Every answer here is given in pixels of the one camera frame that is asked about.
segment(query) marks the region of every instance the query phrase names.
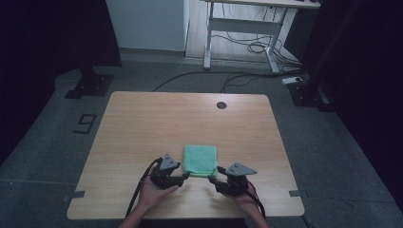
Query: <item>wooden table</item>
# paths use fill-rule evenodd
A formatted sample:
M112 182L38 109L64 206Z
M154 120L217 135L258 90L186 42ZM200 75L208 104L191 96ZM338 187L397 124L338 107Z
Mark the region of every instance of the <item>wooden table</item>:
M218 102L227 107L219 109ZM220 166L240 162L256 169L257 175L248 178L258 189L266 216L304 213L300 197L289 194L297 185L266 96L114 92L76 188L85 196L72 199L67 216L124 218L147 166L165 153L182 162L186 144L215 145ZM231 219L244 214L208 179L189 178L146 217Z
M289 8L294 9L318 9L320 4L318 1L312 3L309 0L297 1L297 0L202 0L210 3L210 14L208 17L207 27L207 42L204 51L204 63L203 67L209 69L211 66L211 32L216 31L231 31L253 34L265 34L272 35L273 39L270 42L269 48L265 53L269 60L270 67L274 73L279 73L278 65L276 62L276 56L274 55L274 48L281 32L282 24L284 22L285 15ZM281 7L284 8L278 21L250 21L239 20L231 18L215 18L213 17L214 3L230 3L230 4L242 4L242 5L258 5L267 7Z

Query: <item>folded green towel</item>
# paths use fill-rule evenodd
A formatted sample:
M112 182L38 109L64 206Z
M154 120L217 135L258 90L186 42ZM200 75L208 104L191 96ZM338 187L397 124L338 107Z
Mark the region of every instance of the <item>folded green towel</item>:
M217 147L214 145L186 145L183 152L183 172L206 178L217 176Z

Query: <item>gray plastic part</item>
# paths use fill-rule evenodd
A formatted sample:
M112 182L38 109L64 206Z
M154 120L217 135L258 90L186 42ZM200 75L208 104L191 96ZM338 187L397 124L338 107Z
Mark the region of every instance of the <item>gray plastic part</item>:
M225 173L227 175L232 176L243 176L243 175L257 174L258 172L255 169L251 169L241 163L235 162L229 168L226 169Z
M174 161L169 154L165 154L163 156L163 162L161 163L160 170L175 168L178 166L178 163Z

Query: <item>black round hole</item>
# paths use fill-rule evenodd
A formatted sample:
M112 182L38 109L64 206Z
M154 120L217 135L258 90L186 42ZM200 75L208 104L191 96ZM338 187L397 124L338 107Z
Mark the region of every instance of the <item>black round hole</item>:
M225 108L226 108L226 103L224 103L224 102L218 102L218 103L217 103L217 108L219 108L219 109L225 109Z

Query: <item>wooden floor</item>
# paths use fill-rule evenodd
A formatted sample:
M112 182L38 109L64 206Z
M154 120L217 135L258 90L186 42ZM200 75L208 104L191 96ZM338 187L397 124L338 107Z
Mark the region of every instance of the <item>wooden floor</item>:
M236 18L244 20L262 20L272 21L275 17L275 21L279 19L282 13L281 8L268 9L266 13L266 7L260 6L245 6L237 4L215 4L214 16L225 18ZM203 1L190 1L190 24L186 45L186 57L187 58L204 58L204 47L207 41L207 17L209 9L207 9L207 3ZM296 14L295 9L288 9L287 15L284 19L284 25L282 27L279 40L284 43L288 34L290 26L294 20ZM237 32L228 32L228 34L237 40L253 40L257 38L257 34L246 34ZM216 60L231 60L231 61L245 61L245 62L258 62L268 63L267 57L264 52L251 53L248 51L248 46L236 44L230 42L220 36L228 38L227 32L213 31L212 32L212 59ZM241 43L250 44L254 41L240 41ZM261 42L269 43L269 38L260 39ZM281 42L278 42L276 47L280 48ZM261 51L261 48L255 47L254 50ZM281 53L287 57L292 55L285 50L281 49Z

